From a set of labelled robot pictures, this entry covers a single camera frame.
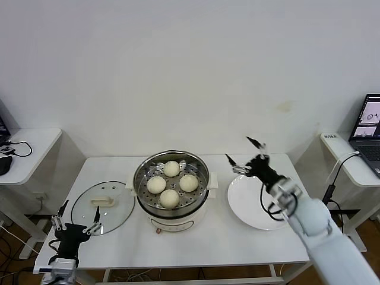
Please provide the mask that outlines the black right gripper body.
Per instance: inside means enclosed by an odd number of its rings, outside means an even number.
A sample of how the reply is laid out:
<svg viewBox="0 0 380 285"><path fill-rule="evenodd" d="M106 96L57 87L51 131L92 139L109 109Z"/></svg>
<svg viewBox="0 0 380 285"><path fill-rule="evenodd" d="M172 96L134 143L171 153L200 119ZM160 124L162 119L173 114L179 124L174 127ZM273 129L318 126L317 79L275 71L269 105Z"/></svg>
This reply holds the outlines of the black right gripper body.
<svg viewBox="0 0 380 285"><path fill-rule="evenodd" d="M285 176L279 175L270 167L269 162L269 156L256 156L248 162L248 166L251 168L248 173L251 176L257 177L265 186L273 186L277 182L285 179Z"/></svg>

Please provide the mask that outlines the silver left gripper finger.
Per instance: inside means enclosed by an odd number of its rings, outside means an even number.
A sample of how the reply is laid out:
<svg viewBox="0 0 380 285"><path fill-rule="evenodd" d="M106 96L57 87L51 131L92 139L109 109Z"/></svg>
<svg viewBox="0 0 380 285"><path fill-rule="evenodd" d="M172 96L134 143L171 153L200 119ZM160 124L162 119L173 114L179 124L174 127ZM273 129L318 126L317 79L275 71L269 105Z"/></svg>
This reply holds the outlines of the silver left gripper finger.
<svg viewBox="0 0 380 285"><path fill-rule="evenodd" d="M68 202L69 201L66 200L64 204L59 208L57 213L51 217L51 222L52 222L52 226L54 230L63 231L67 229L62 217L63 217L64 211L67 207Z"/></svg>
<svg viewBox="0 0 380 285"><path fill-rule="evenodd" d="M87 234L87 235L92 235L94 232L96 232L97 230L99 230L101 228L102 224L100 222L100 207L97 206L96 208L96 214L94 216L94 220L93 220L93 224L89 227L86 227L84 230L83 230L83 233Z"/></svg>

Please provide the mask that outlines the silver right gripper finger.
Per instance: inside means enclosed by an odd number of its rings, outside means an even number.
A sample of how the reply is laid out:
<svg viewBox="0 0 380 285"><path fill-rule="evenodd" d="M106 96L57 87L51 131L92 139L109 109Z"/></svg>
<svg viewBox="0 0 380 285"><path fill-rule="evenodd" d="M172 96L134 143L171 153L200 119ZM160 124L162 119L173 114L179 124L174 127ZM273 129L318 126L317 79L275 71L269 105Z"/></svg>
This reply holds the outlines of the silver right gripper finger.
<svg viewBox="0 0 380 285"><path fill-rule="evenodd" d="M266 143L261 143L256 139L251 137L246 137L248 141L253 144L258 150L261 159L265 159L267 157L267 146Z"/></svg>
<svg viewBox="0 0 380 285"><path fill-rule="evenodd" d="M229 164L232 167L232 171L237 174L248 174L251 171L251 168L248 166L238 165L228 154L225 154L227 157Z"/></svg>

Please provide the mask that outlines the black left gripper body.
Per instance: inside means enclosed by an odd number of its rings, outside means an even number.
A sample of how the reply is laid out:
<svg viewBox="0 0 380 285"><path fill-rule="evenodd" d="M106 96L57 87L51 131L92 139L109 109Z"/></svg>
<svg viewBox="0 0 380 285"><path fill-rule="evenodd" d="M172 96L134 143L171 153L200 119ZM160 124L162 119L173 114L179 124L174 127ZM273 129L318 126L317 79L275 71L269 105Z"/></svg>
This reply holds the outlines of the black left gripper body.
<svg viewBox="0 0 380 285"><path fill-rule="evenodd" d="M89 240L86 226L77 224L65 224L65 230L55 230L55 237L60 241L58 258L76 258L82 243Z"/></svg>

